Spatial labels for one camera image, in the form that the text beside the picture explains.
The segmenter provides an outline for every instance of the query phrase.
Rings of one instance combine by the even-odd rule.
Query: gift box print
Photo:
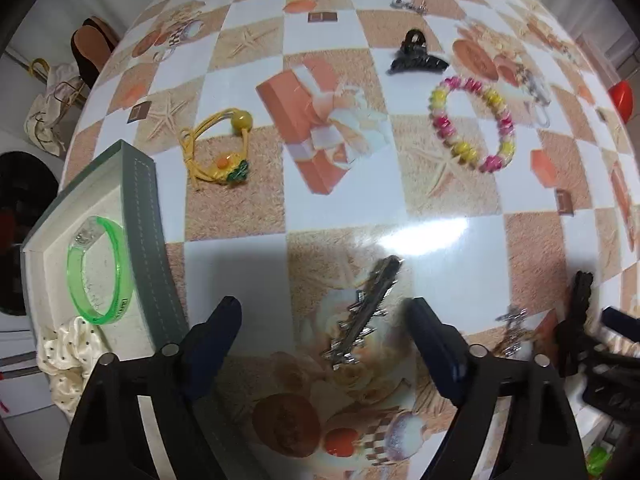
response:
[[[389,143],[386,115],[321,57],[276,74],[257,92],[312,193],[331,193],[357,160]]]

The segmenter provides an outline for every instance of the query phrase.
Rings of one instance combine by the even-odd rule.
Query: green object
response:
[[[98,312],[84,288],[84,258],[89,248],[107,234],[113,251],[115,279],[113,296],[106,313]],[[101,325],[119,320],[126,312],[133,293],[133,280],[124,230],[113,220],[90,216],[78,229],[66,254],[66,284],[80,316],[89,323]]]
[[[604,468],[606,468],[610,458],[611,455],[604,448],[600,446],[592,447],[587,455],[587,473],[598,478],[604,473]]]
[[[241,160],[238,167],[226,176],[226,181],[230,184],[238,184],[244,182],[249,175],[249,163]]]

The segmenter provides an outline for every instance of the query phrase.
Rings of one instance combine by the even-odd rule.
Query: hair accessory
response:
[[[84,281],[84,256],[104,234],[107,234],[113,250],[115,279],[113,295],[106,313],[96,310],[98,301],[92,303]],[[96,325],[119,320],[126,312],[133,293],[133,281],[124,230],[113,220],[101,216],[89,216],[80,226],[66,254],[66,285],[80,316]]]
[[[404,37],[389,72],[405,72],[406,70],[444,72],[448,67],[448,62],[428,53],[424,33],[418,28],[412,28]]]
[[[354,347],[365,344],[365,336],[375,330],[367,326],[374,316],[384,316],[385,310],[380,309],[380,303],[396,284],[396,274],[402,266],[402,260],[397,256],[388,256],[380,260],[372,273],[366,290],[358,290],[356,303],[349,307],[349,319],[338,323],[340,335],[331,341],[331,348],[322,357],[331,361],[334,370],[341,364],[356,364],[358,359],[353,355]]]
[[[242,135],[242,152],[229,152],[220,155],[206,170],[203,170],[195,161],[196,139],[214,124],[231,119],[234,133]],[[198,189],[196,179],[216,184],[240,184],[244,182],[249,173],[247,161],[248,136],[254,125],[251,114],[238,108],[227,108],[202,121],[195,129],[184,128],[180,133],[180,146],[182,158],[187,167],[191,184]]]
[[[494,354],[511,357],[520,350],[524,340],[531,339],[531,331],[522,327],[526,317],[526,308],[510,306],[507,314],[496,319],[496,321],[506,321],[507,327],[502,341],[494,349]]]
[[[393,7],[394,9],[414,10],[421,16],[427,13],[427,11],[429,10],[424,0],[419,6],[416,6],[413,2],[404,2],[403,0],[392,0],[391,7]]]
[[[458,132],[449,121],[445,110],[447,96],[451,91],[458,89],[466,90],[482,97],[498,121],[500,148],[496,155],[487,156],[479,167],[480,171],[493,173],[506,168],[516,151],[513,119],[500,94],[493,88],[486,88],[481,81],[471,77],[466,81],[463,81],[459,76],[448,77],[431,93],[431,119],[433,120],[433,125],[438,129],[438,136],[446,146],[451,148],[451,154],[460,158],[460,164],[468,164],[472,168],[478,165],[480,159],[478,150],[459,138]]]

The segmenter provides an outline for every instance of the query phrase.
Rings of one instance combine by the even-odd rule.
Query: green bead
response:
[[[231,127],[235,132],[240,133],[242,130],[249,131],[254,126],[254,118],[245,110],[233,112],[231,116]]]
[[[226,176],[226,181],[229,184],[240,184],[244,182],[249,175],[249,163],[246,160],[241,160],[238,167]]]

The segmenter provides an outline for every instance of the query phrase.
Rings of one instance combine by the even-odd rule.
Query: hair pin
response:
[[[363,346],[365,337],[375,331],[368,323],[374,316],[384,316],[386,311],[380,308],[382,300],[396,284],[396,274],[402,266],[397,256],[388,256],[381,260],[369,279],[366,290],[357,291],[356,301],[349,307],[349,317],[338,323],[340,335],[331,341],[331,347],[322,354],[338,369],[342,364],[356,364],[354,347]]]

